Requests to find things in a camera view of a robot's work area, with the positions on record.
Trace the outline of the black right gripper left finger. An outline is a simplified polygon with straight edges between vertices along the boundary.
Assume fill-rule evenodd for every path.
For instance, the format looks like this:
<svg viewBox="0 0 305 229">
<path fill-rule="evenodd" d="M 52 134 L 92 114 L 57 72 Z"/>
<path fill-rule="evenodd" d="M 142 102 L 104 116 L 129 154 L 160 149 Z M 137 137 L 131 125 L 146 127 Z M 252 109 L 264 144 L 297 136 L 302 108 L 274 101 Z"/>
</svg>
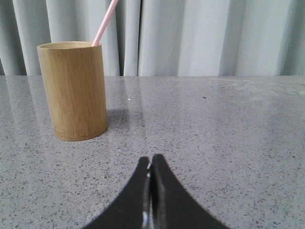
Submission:
<svg viewBox="0 0 305 229">
<path fill-rule="evenodd" d="M 150 161 L 140 157 L 131 178 L 116 199 L 86 229 L 148 229 Z"/>
</svg>

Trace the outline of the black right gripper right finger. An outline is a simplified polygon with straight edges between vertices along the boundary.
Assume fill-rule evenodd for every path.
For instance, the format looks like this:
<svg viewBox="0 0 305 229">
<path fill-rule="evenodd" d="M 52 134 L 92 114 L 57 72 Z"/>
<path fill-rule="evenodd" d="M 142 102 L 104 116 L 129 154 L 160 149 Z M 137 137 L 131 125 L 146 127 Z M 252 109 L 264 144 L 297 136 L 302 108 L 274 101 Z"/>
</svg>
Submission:
<svg viewBox="0 0 305 229">
<path fill-rule="evenodd" d="M 152 158 L 152 212 L 156 229 L 226 229 L 183 188 L 165 158 Z"/>
</svg>

